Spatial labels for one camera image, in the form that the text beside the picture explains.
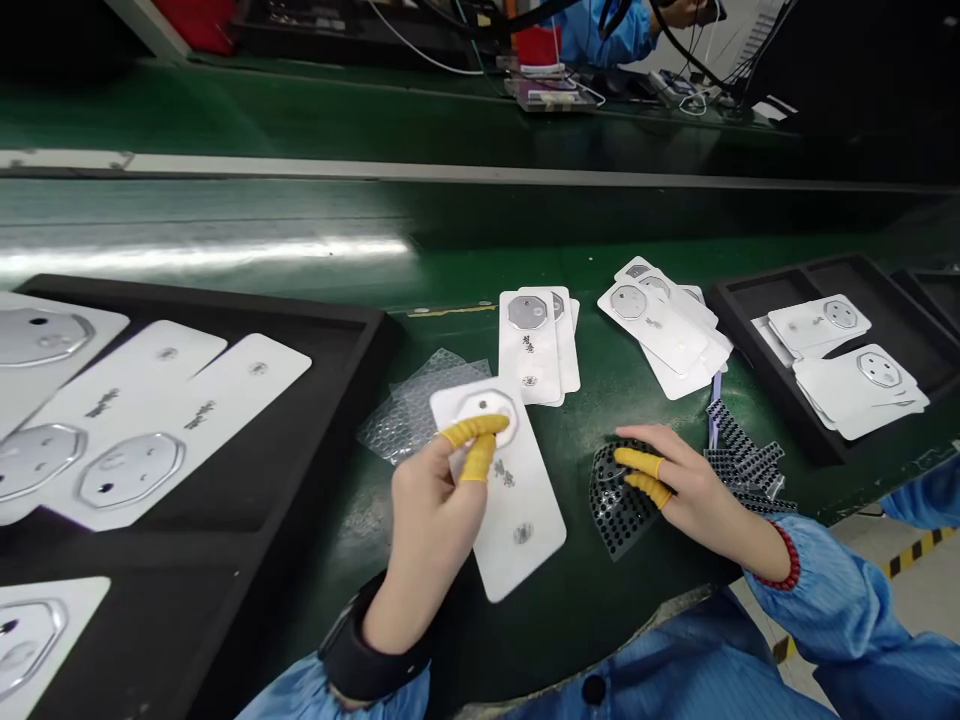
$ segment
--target worker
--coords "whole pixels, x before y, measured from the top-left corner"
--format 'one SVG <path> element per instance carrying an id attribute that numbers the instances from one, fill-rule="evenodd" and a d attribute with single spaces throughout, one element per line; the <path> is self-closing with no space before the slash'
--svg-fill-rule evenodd
<path id="1" fill-rule="evenodd" d="M 394 474 L 385 576 L 360 591 L 319 652 L 263 690 L 239 720 L 423 716 L 430 690 L 427 630 L 476 538 L 494 451 L 482 428 L 452 430 Z M 814 677 L 841 717 L 960 717 L 960 647 L 931 633 L 912 637 L 894 617 L 890 584 L 879 568 L 808 518 L 747 511 L 672 430 L 633 426 L 617 433 L 663 455 L 659 466 L 622 451 L 617 457 L 647 473 L 633 477 L 651 489 L 651 498 L 658 494 L 651 487 L 656 478 L 669 486 L 668 496 L 655 500 L 669 523 L 743 567 L 763 610 L 819 665 Z M 473 435 L 479 437 L 454 488 L 448 458 Z M 475 453 L 483 457 L 471 459 Z M 506 717 L 835 716 L 784 685 L 763 635 L 726 590 Z"/>
<path id="2" fill-rule="evenodd" d="M 580 0 L 554 16 L 560 29 L 560 59 L 570 67 L 584 64 L 600 68 L 643 60 L 657 47 L 662 28 L 647 2 L 650 0 L 623 0 L 631 2 L 623 22 L 606 40 L 600 38 L 600 15 L 603 0 Z M 674 0 L 662 7 L 663 21 L 672 28 L 693 26 L 698 16 L 702 19 L 709 0 Z M 609 21 L 617 3 L 607 16 Z"/>
<path id="3" fill-rule="evenodd" d="M 880 501 L 894 520 L 936 530 L 960 525 L 960 454 Z"/>

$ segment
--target yellow and black hazard tape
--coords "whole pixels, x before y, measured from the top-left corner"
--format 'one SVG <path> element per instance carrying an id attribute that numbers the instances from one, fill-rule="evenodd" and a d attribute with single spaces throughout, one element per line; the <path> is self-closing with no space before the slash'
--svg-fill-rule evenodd
<path id="1" fill-rule="evenodd" d="M 924 555 L 929 555 L 931 550 L 955 532 L 956 530 L 954 528 L 940 528 L 939 530 L 928 532 L 880 569 L 883 570 L 883 574 L 887 576 L 887 579 L 893 580 L 897 575 L 912 567 L 913 564 Z M 787 635 L 783 640 L 770 648 L 770 650 L 773 653 L 774 659 L 777 661 L 777 665 L 779 665 L 797 654 L 797 644 L 793 641 L 792 635 Z"/>

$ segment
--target black tray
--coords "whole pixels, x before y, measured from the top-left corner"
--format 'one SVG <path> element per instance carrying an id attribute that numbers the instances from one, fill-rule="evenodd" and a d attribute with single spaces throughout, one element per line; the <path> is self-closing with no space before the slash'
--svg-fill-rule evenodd
<path id="1" fill-rule="evenodd" d="M 903 269 L 893 279 L 960 340 L 960 272 Z"/>
<path id="2" fill-rule="evenodd" d="M 870 343 L 889 348 L 897 362 L 936 402 L 960 383 L 960 343 L 899 286 L 863 255 L 843 255 L 781 268 L 762 275 L 723 280 L 707 295 L 722 330 L 747 357 L 778 407 L 798 444 L 821 465 L 848 462 L 854 453 L 870 452 L 888 442 L 909 416 L 854 441 L 844 440 L 817 418 L 785 368 L 751 320 L 771 310 L 843 293 L 870 318 L 872 327 L 827 357 L 837 357 Z"/>
<path id="3" fill-rule="evenodd" d="M 40 509 L 0 528 L 0 585 L 112 585 L 31 720 L 233 717 L 270 603 L 316 533 L 323 492 L 399 338 L 380 310 L 40 275 L 17 292 L 154 320 L 231 345 L 259 332 L 312 366 L 129 528 L 92 533 Z"/>

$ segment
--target purple strip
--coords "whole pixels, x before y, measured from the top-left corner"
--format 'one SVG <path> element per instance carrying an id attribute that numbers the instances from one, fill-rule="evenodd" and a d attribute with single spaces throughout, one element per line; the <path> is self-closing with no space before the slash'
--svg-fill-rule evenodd
<path id="1" fill-rule="evenodd" d="M 715 403 L 720 399 L 720 386 L 723 384 L 723 373 L 718 372 L 713 376 L 713 393 L 710 395 L 710 402 Z M 716 450 L 717 444 L 720 441 L 720 428 L 717 427 L 717 423 L 714 422 L 713 418 L 710 418 L 708 421 L 707 427 L 709 428 L 710 437 L 707 442 L 707 447 L 711 450 Z"/>

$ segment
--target floor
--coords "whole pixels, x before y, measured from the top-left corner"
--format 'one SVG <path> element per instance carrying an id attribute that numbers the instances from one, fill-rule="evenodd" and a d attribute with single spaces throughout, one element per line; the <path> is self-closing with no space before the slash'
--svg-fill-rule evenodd
<path id="1" fill-rule="evenodd" d="M 831 528 L 834 537 L 864 558 L 884 567 L 928 534 L 887 517 L 860 515 Z M 960 596 L 960 533 L 943 540 L 892 581 L 897 617 L 911 633 L 936 632 L 960 643 L 960 614 L 954 598 Z M 760 609 L 747 587 L 738 580 L 730 586 L 747 612 L 760 627 L 770 647 L 787 632 Z M 800 657 L 791 644 L 791 656 L 779 665 L 784 682 L 798 692 L 833 710 L 823 690 L 813 679 L 815 665 Z"/>

